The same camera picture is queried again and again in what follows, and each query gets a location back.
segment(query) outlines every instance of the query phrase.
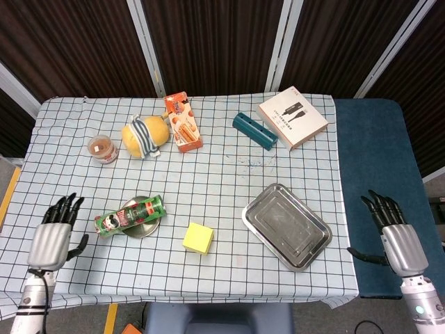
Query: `green chip can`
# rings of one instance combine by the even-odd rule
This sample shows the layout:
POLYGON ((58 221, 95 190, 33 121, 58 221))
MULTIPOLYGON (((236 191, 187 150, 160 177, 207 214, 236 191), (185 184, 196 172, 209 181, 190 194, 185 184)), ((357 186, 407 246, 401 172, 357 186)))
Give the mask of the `green chip can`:
POLYGON ((101 237, 110 237, 119 231, 139 224, 149 223, 150 221, 156 223, 156 219, 165 216, 165 214, 162 198, 157 195, 118 211, 96 217, 95 229, 101 237))

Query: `white tablecloth with grid pattern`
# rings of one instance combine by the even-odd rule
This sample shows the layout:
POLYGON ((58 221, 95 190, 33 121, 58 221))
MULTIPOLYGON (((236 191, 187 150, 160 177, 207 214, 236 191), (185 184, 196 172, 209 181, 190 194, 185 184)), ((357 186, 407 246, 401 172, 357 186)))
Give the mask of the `white tablecloth with grid pattern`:
POLYGON ((242 111, 274 93, 194 97, 191 106, 204 147, 181 154, 172 138, 157 159, 134 159, 121 129, 131 115, 161 115, 162 99, 54 98, 39 112, 25 164, 0 234, 0 316, 14 315, 27 276, 35 227, 61 196, 85 202, 72 247, 90 235, 83 254, 57 273, 53 308, 131 301, 272 302, 322 300, 332 307, 357 296, 344 214, 335 106, 326 95, 306 95, 326 117, 327 129, 296 150, 278 142, 266 151, 232 127, 242 111), (119 158, 100 165, 86 144, 105 134, 119 158), (329 246, 302 273, 289 271, 248 229, 241 210, 271 183, 289 187, 330 226, 329 246), (93 219, 135 195, 163 197, 168 215, 144 239, 115 234, 100 239, 93 219), (189 222, 215 231, 209 254, 186 252, 189 222))

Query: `yellow cube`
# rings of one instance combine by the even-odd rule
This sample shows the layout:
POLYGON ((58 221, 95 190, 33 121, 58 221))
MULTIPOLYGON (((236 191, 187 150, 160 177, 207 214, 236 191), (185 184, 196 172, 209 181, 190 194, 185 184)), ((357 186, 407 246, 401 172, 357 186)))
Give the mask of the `yellow cube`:
POLYGON ((190 223, 184 241, 182 242, 182 246, 189 251, 205 255, 209 251, 212 239, 213 230, 211 228, 196 223, 190 223))

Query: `black wire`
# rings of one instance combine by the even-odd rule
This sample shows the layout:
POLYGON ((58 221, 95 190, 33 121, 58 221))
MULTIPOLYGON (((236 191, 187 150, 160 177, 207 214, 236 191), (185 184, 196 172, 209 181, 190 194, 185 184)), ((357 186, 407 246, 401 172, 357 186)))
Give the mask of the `black wire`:
POLYGON ((45 301, 44 301, 44 314, 43 314, 43 323, 42 323, 42 334, 47 334, 47 314, 48 314, 48 308, 49 308, 49 291, 48 291, 48 283, 47 279, 45 278, 45 272, 44 271, 38 271, 35 269, 29 269, 29 273, 32 273, 36 275, 37 277, 41 278, 43 280, 44 286, 44 295, 45 295, 45 301))
POLYGON ((148 305, 148 301, 145 302, 144 308, 142 309, 142 315, 140 317, 140 326, 143 329, 145 329, 145 326, 144 326, 144 313, 145 313, 145 309, 147 308, 147 305, 148 305))
POLYGON ((378 330, 379 330, 382 334, 385 334, 385 333, 383 333, 383 330, 381 329, 381 327, 380 327, 379 325, 377 325, 374 321, 371 321, 371 320, 362 320, 361 322, 359 322, 359 323, 356 325, 355 329, 354 329, 354 334, 357 334, 357 329, 359 329, 359 326, 360 326, 361 324, 365 324, 365 323, 373 324, 375 327, 378 328, 378 330))

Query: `silver robot hand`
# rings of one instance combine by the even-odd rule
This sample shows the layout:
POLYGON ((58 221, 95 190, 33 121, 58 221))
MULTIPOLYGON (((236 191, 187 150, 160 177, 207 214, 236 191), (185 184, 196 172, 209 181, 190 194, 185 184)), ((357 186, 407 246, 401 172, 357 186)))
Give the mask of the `silver robot hand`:
POLYGON ((62 197, 50 207, 37 227, 28 256, 31 277, 25 282, 22 300, 11 333, 46 334, 46 316, 56 286, 53 271, 80 255, 88 243, 88 234, 75 249, 68 250, 71 231, 83 202, 80 197, 71 208, 76 194, 62 197))
POLYGON ((386 256, 365 255, 348 247, 357 259, 390 266, 403 280, 403 297, 420 334, 445 333, 445 310, 431 281, 423 277, 428 267, 425 252, 412 225, 408 225, 397 202, 370 190, 362 196, 380 233, 386 256))

